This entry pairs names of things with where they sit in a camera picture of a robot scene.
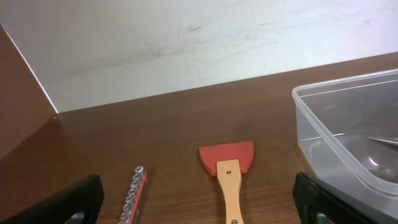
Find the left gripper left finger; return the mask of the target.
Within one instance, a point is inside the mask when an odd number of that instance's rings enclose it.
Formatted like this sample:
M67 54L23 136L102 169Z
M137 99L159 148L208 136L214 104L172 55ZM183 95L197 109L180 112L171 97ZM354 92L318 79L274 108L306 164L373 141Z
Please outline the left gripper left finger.
M96 223L103 200L100 176L88 175L2 223Z

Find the orange black long-nose pliers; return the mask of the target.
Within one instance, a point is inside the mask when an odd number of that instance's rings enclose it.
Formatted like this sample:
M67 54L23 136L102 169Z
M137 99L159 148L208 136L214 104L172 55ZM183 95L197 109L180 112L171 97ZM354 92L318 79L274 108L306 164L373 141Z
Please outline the orange black long-nose pliers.
M388 137L388 138L387 137L368 137L368 139L382 142L385 144L390 144L393 146L398 146L398 138L395 138L395 137Z

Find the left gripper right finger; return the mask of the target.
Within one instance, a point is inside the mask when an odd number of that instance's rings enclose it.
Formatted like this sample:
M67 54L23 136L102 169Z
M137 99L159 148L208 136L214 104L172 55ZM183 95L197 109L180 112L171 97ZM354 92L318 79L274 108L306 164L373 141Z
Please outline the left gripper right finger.
M292 195L302 224L397 224L396 218L306 172L296 175Z

